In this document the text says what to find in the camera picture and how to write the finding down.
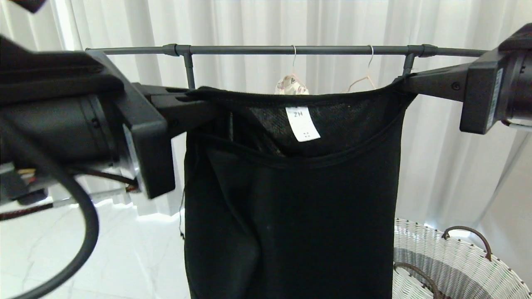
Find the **clothes rack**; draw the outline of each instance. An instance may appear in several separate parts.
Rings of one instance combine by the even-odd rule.
[[[296,46],[299,55],[371,55],[371,46]],[[155,47],[99,48],[106,55],[165,54],[183,56],[188,88],[195,89],[192,55],[292,55],[294,46],[191,46],[168,44]],[[441,56],[480,57],[486,50],[439,48],[433,45],[373,46],[374,55],[405,55],[403,74],[412,70],[414,58]]]

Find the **gray stripe on basket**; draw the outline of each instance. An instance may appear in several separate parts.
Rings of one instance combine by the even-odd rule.
[[[394,261],[409,263],[420,268],[434,280],[443,294],[452,299],[493,299],[485,289],[462,271],[424,254],[395,247]],[[426,283],[419,274],[413,273],[413,276],[420,282]]]

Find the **curtain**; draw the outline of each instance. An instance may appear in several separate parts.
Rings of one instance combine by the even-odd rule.
[[[51,0],[29,16],[2,2],[1,32],[29,49],[189,45],[408,45],[493,49],[530,22],[529,0]],[[110,56],[133,82],[187,87],[182,58]],[[272,94],[294,69],[311,94],[339,93],[368,72],[378,87],[402,72],[403,56],[195,55],[196,86]],[[414,72],[471,58],[416,58]],[[371,89],[367,81],[352,91]],[[516,132],[500,123],[484,135],[459,131],[461,103],[418,96],[403,128],[396,216],[445,229],[478,223],[512,151]],[[139,214],[179,211],[184,134],[174,138],[178,188],[133,202]],[[111,188],[82,179],[89,190]]]

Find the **horizontal rod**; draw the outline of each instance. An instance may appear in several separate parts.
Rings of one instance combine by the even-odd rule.
[[[107,55],[123,54],[167,54],[171,46],[177,49],[180,45],[165,45],[160,47],[130,47],[130,48],[101,48]],[[191,54],[194,55],[292,55],[293,46],[189,46]],[[410,46],[373,46],[373,53],[376,55],[408,55],[431,54],[444,56],[465,56],[480,57],[486,50],[477,49],[456,49],[456,48],[425,48],[422,45]],[[370,55],[370,46],[296,46],[296,51],[301,55]]]

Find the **white marble floor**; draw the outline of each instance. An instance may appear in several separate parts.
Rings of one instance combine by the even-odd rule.
[[[2,206],[2,210],[16,209]],[[189,298],[179,215],[138,217],[133,206],[99,206],[96,250],[45,298]],[[81,245],[84,224],[74,206],[0,224],[0,298],[10,298],[60,271]]]

